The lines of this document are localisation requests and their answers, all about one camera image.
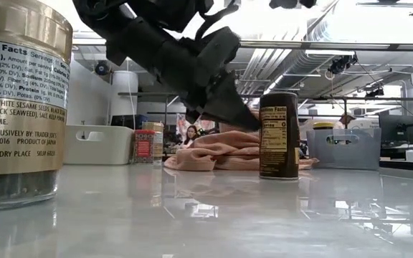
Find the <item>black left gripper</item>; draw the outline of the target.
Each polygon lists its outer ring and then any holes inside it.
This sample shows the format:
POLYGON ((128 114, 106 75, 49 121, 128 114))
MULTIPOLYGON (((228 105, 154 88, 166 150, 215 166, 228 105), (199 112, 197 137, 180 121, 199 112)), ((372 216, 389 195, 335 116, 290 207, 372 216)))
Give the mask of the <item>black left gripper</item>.
POLYGON ((239 37, 224 27, 196 42, 174 39, 164 30, 137 18, 106 42, 107 58, 120 64, 126 57, 172 88, 189 108, 186 121, 201 119, 226 123, 249 131, 260 121, 243 103, 234 73, 225 69, 239 47, 239 37))

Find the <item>gold-lid sesame seasoning jar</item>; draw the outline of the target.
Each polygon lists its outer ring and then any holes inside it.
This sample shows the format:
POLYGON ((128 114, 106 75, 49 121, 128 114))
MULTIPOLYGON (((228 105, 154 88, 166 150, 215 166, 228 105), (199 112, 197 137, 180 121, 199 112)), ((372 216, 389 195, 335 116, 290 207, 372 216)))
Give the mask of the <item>gold-lid sesame seasoning jar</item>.
POLYGON ((40 0, 0 0, 0 209, 57 192, 71 54, 63 15, 40 0))
POLYGON ((157 122, 143 122, 142 129, 154 131, 153 135, 153 163, 162 165, 163 158, 163 130, 164 124, 157 122))

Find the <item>red spice tin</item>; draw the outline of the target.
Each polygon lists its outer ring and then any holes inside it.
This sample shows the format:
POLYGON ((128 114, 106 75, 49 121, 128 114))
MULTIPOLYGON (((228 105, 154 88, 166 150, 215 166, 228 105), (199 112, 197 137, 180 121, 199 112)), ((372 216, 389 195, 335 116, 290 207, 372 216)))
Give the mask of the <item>red spice tin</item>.
POLYGON ((153 140, 155 131, 153 130, 136 130, 135 143, 133 152, 134 163, 152 163, 153 162, 153 140))

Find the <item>person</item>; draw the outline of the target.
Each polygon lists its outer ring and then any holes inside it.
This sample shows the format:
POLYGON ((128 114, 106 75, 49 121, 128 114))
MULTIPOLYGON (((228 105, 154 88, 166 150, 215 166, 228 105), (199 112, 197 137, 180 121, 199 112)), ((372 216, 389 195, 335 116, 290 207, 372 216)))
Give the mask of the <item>person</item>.
POLYGON ((198 136, 199 135, 198 135, 198 131, 197 131, 196 126, 195 125, 190 125, 187 128, 186 139, 182 143, 181 147, 182 148, 188 148, 194 142, 194 140, 198 138, 198 136))

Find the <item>pink cloth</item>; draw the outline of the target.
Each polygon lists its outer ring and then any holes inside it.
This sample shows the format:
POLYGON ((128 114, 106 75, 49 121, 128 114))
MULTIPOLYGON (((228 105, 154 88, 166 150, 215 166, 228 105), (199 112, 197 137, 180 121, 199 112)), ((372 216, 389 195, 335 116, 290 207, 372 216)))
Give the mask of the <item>pink cloth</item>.
POLYGON ((203 135, 164 162, 178 171, 257 171, 260 136, 227 126, 224 132, 203 135))

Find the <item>white cylindrical column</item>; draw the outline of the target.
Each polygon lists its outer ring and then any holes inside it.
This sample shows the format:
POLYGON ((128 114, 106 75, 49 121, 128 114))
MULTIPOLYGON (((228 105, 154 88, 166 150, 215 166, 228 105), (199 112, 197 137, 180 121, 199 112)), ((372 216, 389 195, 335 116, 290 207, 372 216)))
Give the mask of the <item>white cylindrical column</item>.
POLYGON ((138 104, 138 75, 116 71, 112 76, 110 115, 135 115, 138 104))

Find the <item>white plastic bin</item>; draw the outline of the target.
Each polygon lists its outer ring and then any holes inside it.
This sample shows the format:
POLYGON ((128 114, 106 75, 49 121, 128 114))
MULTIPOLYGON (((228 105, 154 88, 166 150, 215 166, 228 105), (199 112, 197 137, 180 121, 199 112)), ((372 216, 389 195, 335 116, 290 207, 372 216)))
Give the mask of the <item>white plastic bin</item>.
POLYGON ((64 164, 128 164, 133 134, 134 130, 122 126, 68 125, 64 164))

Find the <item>black round ceiling fixture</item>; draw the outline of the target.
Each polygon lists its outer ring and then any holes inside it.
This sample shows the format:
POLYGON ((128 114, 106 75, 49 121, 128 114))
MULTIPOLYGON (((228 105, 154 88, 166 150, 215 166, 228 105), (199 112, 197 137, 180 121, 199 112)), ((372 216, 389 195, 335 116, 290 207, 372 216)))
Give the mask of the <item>black round ceiling fixture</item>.
POLYGON ((110 67, 108 65, 108 62, 105 60, 100 60, 94 69, 95 74, 99 76, 105 76, 110 72, 110 67))

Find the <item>grey plastic bin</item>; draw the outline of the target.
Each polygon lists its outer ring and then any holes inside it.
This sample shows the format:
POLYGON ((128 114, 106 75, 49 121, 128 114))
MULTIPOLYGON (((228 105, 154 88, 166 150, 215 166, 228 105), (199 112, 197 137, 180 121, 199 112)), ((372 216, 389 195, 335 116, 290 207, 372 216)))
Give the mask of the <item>grey plastic bin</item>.
POLYGON ((376 171, 379 169, 381 129, 324 129, 306 132, 310 158, 316 168, 376 171))

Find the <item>black computer monitor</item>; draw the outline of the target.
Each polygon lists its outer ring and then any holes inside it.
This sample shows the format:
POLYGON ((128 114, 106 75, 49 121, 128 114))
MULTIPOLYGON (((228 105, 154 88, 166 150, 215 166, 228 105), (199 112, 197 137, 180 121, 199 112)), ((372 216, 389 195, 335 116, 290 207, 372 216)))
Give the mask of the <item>black computer monitor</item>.
POLYGON ((380 115, 381 145, 385 148, 413 145, 413 116, 380 115))

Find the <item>black horizontal rail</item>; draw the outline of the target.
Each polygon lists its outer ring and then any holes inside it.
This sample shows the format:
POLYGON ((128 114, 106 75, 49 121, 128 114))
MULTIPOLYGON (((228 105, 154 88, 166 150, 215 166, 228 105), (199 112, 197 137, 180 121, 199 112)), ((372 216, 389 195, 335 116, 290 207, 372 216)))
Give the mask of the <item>black horizontal rail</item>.
MULTIPOLYGON (((142 97, 176 97, 177 94, 173 92, 119 92, 120 96, 142 96, 142 97)), ((259 98, 261 95, 239 95, 244 98, 259 98)), ((413 97, 348 97, 348 96, 315 96, 315 97, 301 97, 303 99, 324 101, 324 100, 386 100, 386 101, 412 101, 413 97)))

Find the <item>overhead frame bar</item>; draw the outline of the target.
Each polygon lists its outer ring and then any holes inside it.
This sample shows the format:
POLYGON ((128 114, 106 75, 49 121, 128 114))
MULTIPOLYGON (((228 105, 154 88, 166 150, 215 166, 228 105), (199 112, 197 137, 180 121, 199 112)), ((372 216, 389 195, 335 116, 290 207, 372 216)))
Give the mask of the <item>overhead frame bar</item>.
POLYGON ((357 42, 309 42, 265 41, 242 39, 240 47, 246 49, 298 49, 341 50, 377 52, 413 52, 413 43, 357 43, 357 42))

